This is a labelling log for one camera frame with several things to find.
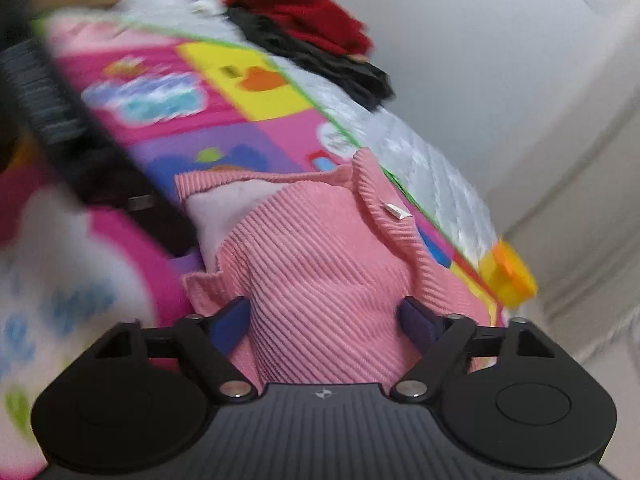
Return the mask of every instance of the pink corduroy fabric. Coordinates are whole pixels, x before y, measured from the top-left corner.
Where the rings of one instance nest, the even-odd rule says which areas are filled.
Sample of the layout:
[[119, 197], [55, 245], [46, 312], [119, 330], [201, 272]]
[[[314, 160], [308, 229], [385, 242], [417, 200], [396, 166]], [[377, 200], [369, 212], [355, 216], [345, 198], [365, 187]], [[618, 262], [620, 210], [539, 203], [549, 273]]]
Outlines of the pink corduroy fabric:
[[434, 261], [373, 154], [327, 173], [195, 171], [176, 177], [181, 200], [238, 180], [287, 182], [253, 209], [218, 248], [217, 272], [183, 282], [196, 312], [210, 315], [236, 296], [252, 304], [248, 339], [230, 356], [257, 386], [370, 383], [385, 388], [420, 355], [396, 308], [412, 295], [438, 314], [488, 324], [487, 309]]

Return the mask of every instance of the white quilted fabric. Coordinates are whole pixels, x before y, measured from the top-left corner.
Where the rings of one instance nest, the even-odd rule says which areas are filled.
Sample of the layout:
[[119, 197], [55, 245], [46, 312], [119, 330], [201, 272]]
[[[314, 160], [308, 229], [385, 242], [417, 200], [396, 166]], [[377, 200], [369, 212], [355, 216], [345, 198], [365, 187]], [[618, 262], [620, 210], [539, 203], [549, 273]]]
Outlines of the white quilted fabric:
[[[171, 28], [185, 34], [255, 45], [244, 40], [223, 16], [194, 13], [190, 0], [122, 0], [116, 13], [127, 21]], [[356, 104], [335, 84], [295, 66], [271, 59], [341, 124], [361, 145], [372, 149], [440, 231], [474, 265], [497, 241], [486, 204], [460, 172], [407, 124], [379, 108], [374, 113]]]

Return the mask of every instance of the red garment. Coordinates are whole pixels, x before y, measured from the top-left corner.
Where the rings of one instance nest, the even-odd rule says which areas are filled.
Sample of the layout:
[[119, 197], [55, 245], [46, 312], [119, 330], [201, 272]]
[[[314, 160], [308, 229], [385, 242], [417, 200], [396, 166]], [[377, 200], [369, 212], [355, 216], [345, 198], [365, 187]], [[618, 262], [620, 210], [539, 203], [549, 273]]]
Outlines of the red garment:
[[337, 56], [366, 54], [371, 40], [363, 24], [332, 0], [226, 0], [276, 21], [283, 30]]

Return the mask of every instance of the dark gray cloth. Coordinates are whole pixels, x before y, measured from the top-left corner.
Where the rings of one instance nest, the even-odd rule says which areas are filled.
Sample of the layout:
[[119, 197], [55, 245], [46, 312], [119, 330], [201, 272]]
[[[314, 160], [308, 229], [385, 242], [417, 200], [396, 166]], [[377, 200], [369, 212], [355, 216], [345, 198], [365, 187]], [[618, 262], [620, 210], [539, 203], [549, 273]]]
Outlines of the dark gray cloth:
[[371, 63], [334, 56], [306, 41], [292, 38], [268, 16], [252, 14], [242, 7], [231, 7], [227, 15], [247, 40], [337, 84], [369, 111], [394, 95], [386, 73]]

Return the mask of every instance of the play mat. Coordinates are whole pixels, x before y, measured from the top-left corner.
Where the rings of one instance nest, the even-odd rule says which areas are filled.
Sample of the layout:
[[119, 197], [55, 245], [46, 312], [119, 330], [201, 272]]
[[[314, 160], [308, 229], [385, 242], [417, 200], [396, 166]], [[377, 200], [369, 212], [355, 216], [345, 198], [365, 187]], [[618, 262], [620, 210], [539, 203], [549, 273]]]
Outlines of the play mat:
[[[356, 142], [262, 53], [118, 22], [40, 23], [59, 67], [168, 197], [193, 170], [326, 171]], [[486, 304], [472, 266], [405, 198], [434, 258]], [[81, 209], [29, 141], [0, 174], [0, 479], [45, 464], [30, 430], [39, 392], [114, 323], [166, 325], [190, 312], [178, 281], [198, 254], [170, 260], [124, 215]]]

